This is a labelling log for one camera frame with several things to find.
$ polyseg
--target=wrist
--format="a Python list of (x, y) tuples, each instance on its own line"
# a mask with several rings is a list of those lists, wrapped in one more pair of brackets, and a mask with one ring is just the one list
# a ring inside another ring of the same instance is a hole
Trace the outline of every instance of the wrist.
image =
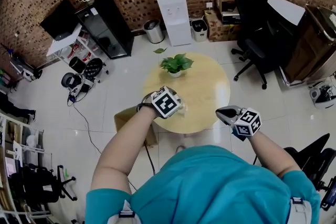
[(139, 112), (146, 114), (151, 120), (154, 120), (157, 117), (156, 111), (148, 106), (143, 106)]

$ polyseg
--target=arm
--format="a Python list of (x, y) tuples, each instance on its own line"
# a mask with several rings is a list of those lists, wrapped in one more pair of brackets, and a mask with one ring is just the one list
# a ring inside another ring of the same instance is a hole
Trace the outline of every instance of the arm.
[(290, 171), (301, 171), (294, 159), (262, 132), (249, 137), (249, 141), (261, 164), (278, 177), (282, 178)]
[(111, 139), (99, 158), (91, 190), (113, 188), (131, 193), (128, 175), (155, 118), (156, 112), (144, 106)]

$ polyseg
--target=green plant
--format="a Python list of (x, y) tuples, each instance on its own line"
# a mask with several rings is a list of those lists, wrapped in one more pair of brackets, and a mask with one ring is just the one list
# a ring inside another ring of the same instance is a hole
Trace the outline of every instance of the green plant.
[(178, 73), (181, 70), (190, 68), (193, 62), (193, 60), (186, 58), (185, 54), (177, 54), (174, 58), (164, 58), (160, 67), (167, 70), (167, 72)]

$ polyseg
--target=shoulder strap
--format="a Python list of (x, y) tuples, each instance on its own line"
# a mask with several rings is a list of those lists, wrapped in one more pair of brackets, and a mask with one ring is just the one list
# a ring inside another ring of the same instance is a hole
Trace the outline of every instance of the shoulder strap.
[(311, 205), (301, 198), (290, 198), (290, 211), (287, 224), (310, 224)]

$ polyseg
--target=floor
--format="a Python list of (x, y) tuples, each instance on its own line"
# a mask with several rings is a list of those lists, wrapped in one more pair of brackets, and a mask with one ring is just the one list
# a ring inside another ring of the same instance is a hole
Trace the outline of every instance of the floor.
[[(283, 89), (281, 81), (272, 72), (267, 74), (268, 88), (261, 89), (261, 80), (255, 69), (243, 74), (239, 81), (233, 81), (235, 74), (244, 66), (238, 57), (231, 55), (236, 48), (235, 41), (203, 42), (171, 47), (166, 38), (158, 45), (147, 41), (146, 36), (135, 38), (132, 57), (107, 61), (110, 71), (101, 84), (96, 84), (76, 108), (88, 119), (90, 135), (95, 145), (102, 151), (115, 135), (113, 116), (139, 103), (142, 98), (143, 81), (149, 71), (168, 55), (186, 51), (199, 52), (216, 59), (231, 82), (230, 104), (251, 107), (259, 111), (263, 120), (261, 130), (282, 147), (293, 146), (301, 150), (319, 136), (330, 133), (327, 147), (336, 148), (336, 108), (317, 110), (309, 97), (307, 87)], [(168, 48), (162, 55), (153, 51)], [(61, 86), (61, 79), (72, 70), (63, 62), (44, 69), (43, 75), (34, 82), (21, 81), (17, 92), (10, 97), (24, 107), (38, 111), (37, 121), (32, 123), (44, 129), (44, 147), (52, 152), (52, 164), (64, 165), (70, 176), (77, 181), (71, 186), (78, 197), (72, 202), (68, 198), (51, 204), (55, 216), (62, 223), (71, 219), (83, 220), (85, 216), (86, 193), (90, 188), (93, 170), (99, 153), (88, 137), (84, 119), (73, 107), (67, 107), (68, 91)], [(173, 156), (178, 145), (186, 146), (213, 144), (222, 146), (252, 163), (254, 152), (248, 141), (241, 142), (233, 137), (230, 128), (216, 122), (212, 129), (193, 135), (169, 133), (158, 126), (154, 127), (159, 144), (150, 149), (155, 170)], [(336, 173), (336, 162), (329, 168), (324, 180)], [(139, 188), (152, 176), (152, 169), (142, 150), (130, 174), (130, 181)], [(321, 211), (321, 222), (325, 222), (336, 212)]]

